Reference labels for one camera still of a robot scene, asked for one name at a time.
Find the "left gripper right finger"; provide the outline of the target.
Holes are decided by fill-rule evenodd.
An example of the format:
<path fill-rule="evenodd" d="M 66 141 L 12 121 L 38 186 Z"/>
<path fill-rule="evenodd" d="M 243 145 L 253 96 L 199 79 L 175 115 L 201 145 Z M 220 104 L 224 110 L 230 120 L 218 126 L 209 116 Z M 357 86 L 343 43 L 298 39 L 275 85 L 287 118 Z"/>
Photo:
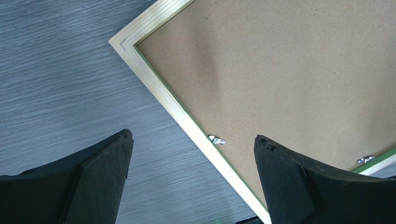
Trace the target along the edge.
<path fill-rule="evenodd" d="M 396 182 L 327 165 L 258 135 L 255 162 L 274 224 L 393 224 Z"/>

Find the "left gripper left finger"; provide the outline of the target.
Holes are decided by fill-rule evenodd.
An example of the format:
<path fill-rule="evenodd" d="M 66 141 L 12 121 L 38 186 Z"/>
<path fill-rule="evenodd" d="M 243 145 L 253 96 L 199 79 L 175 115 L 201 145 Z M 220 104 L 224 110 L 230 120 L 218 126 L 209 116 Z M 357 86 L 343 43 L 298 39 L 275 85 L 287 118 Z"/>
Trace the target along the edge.
<path fill-rule="evenodd" d="M 114 224 L 134 140 L 128 129 L 18 175 L 0 177 L 3 224 Z"/>

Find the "brown backing board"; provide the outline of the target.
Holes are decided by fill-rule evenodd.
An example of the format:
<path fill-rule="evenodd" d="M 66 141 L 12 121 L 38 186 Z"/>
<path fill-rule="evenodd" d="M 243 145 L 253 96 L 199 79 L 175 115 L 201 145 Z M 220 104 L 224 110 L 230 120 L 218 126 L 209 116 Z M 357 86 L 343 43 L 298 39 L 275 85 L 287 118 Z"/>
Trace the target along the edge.
<path fill-rule="evenodd" d="M 196 0 L 137 48 L 261 201 L 257 135 L 344 170 L 396 146 L 393 0 Z"/>

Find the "wooden picture frame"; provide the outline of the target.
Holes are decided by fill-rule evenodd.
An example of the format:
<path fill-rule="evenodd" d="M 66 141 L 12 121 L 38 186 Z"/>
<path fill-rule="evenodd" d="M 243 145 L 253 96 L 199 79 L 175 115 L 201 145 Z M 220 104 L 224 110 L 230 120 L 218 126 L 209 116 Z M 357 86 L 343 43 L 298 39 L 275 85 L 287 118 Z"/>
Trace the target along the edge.
<path fill-rule="evenodd" d="M 273 224 L 266 201 L 261 201 L 256 196 L 220 151 L 219 147 L 224 146 L 226 141 L 215 135 L 207 134 L 199 126 L 137 48 L 140 43 L 194 1 L 159 0 L 113 36 L 109 43 L 261 221 Z M 354 169 L 345 171 L 379 178 L 377 176 L 379 171 L 393 167 L 395 164 L 396 147 L 380 155 L 362 157 L 357 160 L 357 166 Z M 396 181 L 394 174 L 383 178 Z"/>

